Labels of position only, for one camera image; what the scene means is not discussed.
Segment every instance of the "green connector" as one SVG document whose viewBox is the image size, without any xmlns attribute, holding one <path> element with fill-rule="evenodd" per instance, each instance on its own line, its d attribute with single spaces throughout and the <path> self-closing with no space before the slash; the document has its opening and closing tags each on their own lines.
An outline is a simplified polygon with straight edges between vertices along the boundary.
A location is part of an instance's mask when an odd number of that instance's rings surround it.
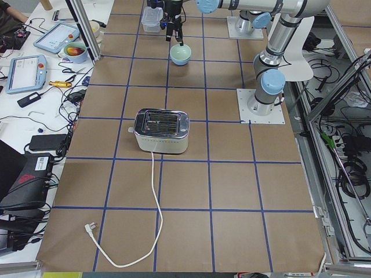
<svg viewBox="0 0 371 278">
<path fill-rule="evenodd" d="M 321 137 L 323 138 L 323 140 L 325 140 L 326 145 L 330 149 L 335 149 L 335 142 L 334 142 L 334 140 L 332 140 L 326 133 L 322 133 L 321 134 Z"/>
</svg>

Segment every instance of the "person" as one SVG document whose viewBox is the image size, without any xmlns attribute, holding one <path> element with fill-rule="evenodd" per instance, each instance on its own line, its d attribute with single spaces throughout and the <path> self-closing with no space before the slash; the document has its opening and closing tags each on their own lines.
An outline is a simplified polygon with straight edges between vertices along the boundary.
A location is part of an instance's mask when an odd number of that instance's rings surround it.
<svg viewBox="0 0 371 278">
<path fill-rule="evenodd" d="M 22 28 L 26 23 L 27 16 L 11 7 L 8 3 L 0 0 L 0 35 L 9 35 Z"/>
</svg>

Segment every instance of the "light green bowl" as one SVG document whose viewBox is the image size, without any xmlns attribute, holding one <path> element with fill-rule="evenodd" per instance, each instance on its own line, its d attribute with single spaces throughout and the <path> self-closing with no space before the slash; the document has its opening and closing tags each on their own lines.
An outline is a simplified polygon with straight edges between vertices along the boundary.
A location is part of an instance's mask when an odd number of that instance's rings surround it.
<svg viewBox="0 0 371 278">
<path fill-rule="evenodd" d="M 186 44 L 180 46 L 180 44 L 178 43 L 170 49 L 170 58 L 176 65 L 186 65 L 190 60 L 191 55 L 192 50 Z"/>
</svg>

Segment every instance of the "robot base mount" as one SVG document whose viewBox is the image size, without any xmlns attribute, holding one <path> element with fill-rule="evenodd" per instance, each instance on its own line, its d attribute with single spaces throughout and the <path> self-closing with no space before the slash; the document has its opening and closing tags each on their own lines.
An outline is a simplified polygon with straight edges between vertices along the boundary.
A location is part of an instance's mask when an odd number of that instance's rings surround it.
<svg viewBox="0 0 371 278">
<path fill-rule="evenodd" d="M 272 106 L 272 111 L 266 116 L 260 116 L 253 113 L 248 107 L 248 102 L 251 96 L 255 94 L 254 89 L 237 89 L 239 119 L 241 123 L 251 124 L 268 124 L 268 125 L 284 125 L 285 118 L 283 117 L 282 108 L 280 105 Z"/>
<path fill-rule="evenodd" d="M 240 32 L 236 29 L 236 23 L 239 21 L 238 16 L 227 16 L 228 33 L 231 39 L 251 39 L 263 40 L 264 35 L 261 29 L 253 29 L 252 32 Z"/>
</svg>

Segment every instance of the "white table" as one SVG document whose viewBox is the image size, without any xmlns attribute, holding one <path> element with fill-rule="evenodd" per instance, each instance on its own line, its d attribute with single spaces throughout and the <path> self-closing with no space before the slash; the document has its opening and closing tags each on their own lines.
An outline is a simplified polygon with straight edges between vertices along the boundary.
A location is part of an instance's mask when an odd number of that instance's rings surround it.
<svg viewBox="0 0 371 278">
<path fill-rule="evenodd" d="M 41 17 L 45 18 L 45 22 L 42 24 L 43 28 L 49 29 L 52 26 L 54 26 L 56 24 L 55 22 L 52 21 L 54 11 L 59 10 L 61 8 L 66 8 L 67 5 L 64 1 L 59 0 L 50 0 L 50 2 L 53 5 L 53 10 L 46 11 L 43 9 L 41 4 L 39 4 L 29 17 L 29 20 L 36 17 Z M 96 19 L 98 21 L 107 23 L 113 3 L 114 0 L 97 0 L 94 2 L 90 0 L 85 1 L 84 7 L 89 20 Z M 41 20 L 34 20 L 32 26 L 38 28 L 40 22 Z M 39 93 L 42 93 L 46 91 L 48 88 L 50 88 L 50 86 L 48 85 L 49 81 L 56 80 L 64 81 L 68 79 L 72 74 L 64 74 L 61 72 L 63 68 L 58 66 L 58 63 L 60 62 L 61 58 L 59 58 L 56 54 L 44 51 L 33 46 L 33 42 L 41 36 L 41 33 L 32 29 L 30 31 L 31 35 L 26 40 L 21 50 L 14 50 L 12 55 L 10 55 L 8 58 L 0 58 L 0 68 L 1 71 L 5 75 L 7 75 L 9 71 L 9 64 L 12 58 L 36 54 L 45 55 L 48 61 L 46 82 L 43 88 L 37 91 Z M 4 53 L 4 56 L 6 56 L 9 53 L 10 50 L 7 50 L 7 52 Z M 82 64 L 64 64 L 64 65 L 76 71 L 85 67 L 83 72 L 86 72 L 93 67 L 93 63 L 92 61 L 90 61 L 90 59 L 88 59 L 86 62 Z M 76 83 L 80 80 L 81 77 L 82 75 L 78 75 L 75 78 L 73 85 L 76 85 Z M 0 82 L 0 85 L 5 87 L 6 81 Z M 27 116 L 33 118 L 34 120 L 44 123 L 53 130 L 58 130 L 67 124 L 67 122 L 59 115 L 58 112 L 59 106 L 61 104 L 61 92 L 57 89 L 52 89 L 46 94 L 44 94 L 41 100 L 38 100 L 37 102 L 25 108 L 20 108 L 18 106 L 17 100 L 31 94 L 32 92 L 6 94 L 4 88 L 3 91 L 0 93 L 0 118 L 4 118 L 9 115 L 24 117 Z M 76 108 L 74 108 L 72 105 L 71 107 L 67 107 L 67 109 L 71 111 L 71 109 Z M 60 132 L 53 132 L 45 128 L 45 126 L 32 122 L 29 119 L 7 118 L 0 121 L 6 123 L 5 127 L 0 130 L 0 140 L 6 142 L 8 145 L 10 145 L 12 148 L 16 149 L 20 153 L 23 153 L 23 147 L 30 142 L 31 137 L 33 135 L 40 134 L 38 133 L 39 128 L 42 128 L 44 130 L 42 134 L 67 133 L 66 128 L 64 128 Z M 63 162 L 54 165 L 53 173 L 60 177 L 62 169 Z M 49 190 L 46 199 L 46 202 L 48 204 L 53 203 L 56 190 L 57 190 L 56 188 Z M 41 242 L 28 244 L 21 251 L 3 255 L 0 257 L 0 264 L 34 261 L 37 256 L 37 252 L 40 248 L 40 244 Z"/>
</svg>

